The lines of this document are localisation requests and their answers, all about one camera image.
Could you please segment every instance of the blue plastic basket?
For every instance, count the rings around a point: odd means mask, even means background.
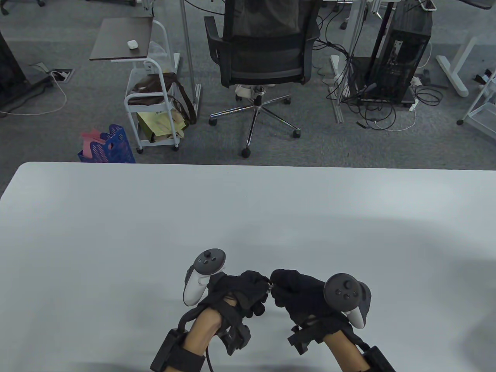
[[[136,163],[123,127],[111,124],[109,133],[101,133],[100,138],[105,140],[104,145],[98,142],[90,143],[91,153],[93,154],[92,159],[84,157],[82,150],[78,153],[81,162]]]

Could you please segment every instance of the chair caster wheel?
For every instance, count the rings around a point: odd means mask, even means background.
[[[250,155],[251,155],[251,151],[249,150],[249,148],[244,148],[241,151],[241,156],[243,156],[245,159],[248,159]]]

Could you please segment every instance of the white cable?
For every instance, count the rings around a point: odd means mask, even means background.
[[[15,114],[15,113],[6,113],[4,111],[0,111],[0,114],[8,114],[8,115],[21,115],[21,116],[39,116],[39,115],[45,115],[45,114],[52,114],[52,113],[56,113],[57,111],[60,111],[64,108],[65,104],[67,103],[67,96],[65,95],[64,91],[62,90],[61,86],[59,85],[59,83],[57,82],[57,79],[55,79],[55,76],[53,75],[53,71],[49,73],[49,75],[54,79],[54,82],[55,84],[57,85],[57,87],[59,87],[59,89],[61,90],[63,96],[64,96],[64,102],[62,104],[62,106],[60,106],[58,109],[56,110],[51,110],[51,111],[46,111],[45,113],[39,113],[39,114]]]
[[[417,111],[415,111],[415,109],[413,109],[413,124],[406,127],[406,128],[403,128],[403,129],[397,129],[397,130],[394,130],[394,129],[384,129],[384,128],[381,128],[377,125],[376,122],[374,122],[375,126],[378,127],[379,129],[381,130],[385,130],[387,132],[402,132],[404,130],[407,130],[407,129],[410,129],[411,127],[413,127],[415,125],[415,123],[417,122]]]
[[[417,69],[420,69],[420,68],[422,68],[422,67],[425,67],[425,66],[429,63],[429,60],[431,59],[431,55],[432,55],[432,53],[433,53],[433,45],[431,44],[431,42],[430,42],[430,41],[429,41],[429,45],[431,46],[431,49],[430,49],[430,51],[429,51],[429,56],[427,57],[427,61],[426,61],[426,63],[424,63],[422,66],[417,67]]]

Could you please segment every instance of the brown bag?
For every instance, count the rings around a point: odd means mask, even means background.
[[[183,116],[187,125],[196,124],[196,113],[194,111],[193,104],[187,96],[184,87],[178,80],[178,76],[173,72],[164,72],[164,82],[167,91],[171,88],[173,83],[179,87],[179,91],[186,103],[188,112],[184,109],[183,104],[173,96],[168,96],[174,105],[174,108]],[[162,85],[160,84],[160,78],[157,73],[147,75],[145,78],[141,79],[131,90],[132,93],[155,93],[162,92]],[[144,97],[144,98],[131,98],[129,100],[130,105],[157,105],[164,101],[163,97]]]

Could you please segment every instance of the dark wooden tabletop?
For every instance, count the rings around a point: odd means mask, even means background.
[[[90,61],[145,58],[152,34],[153,17],[105,18],[98,32]],[[136,40],[137,49],[127,42]]]

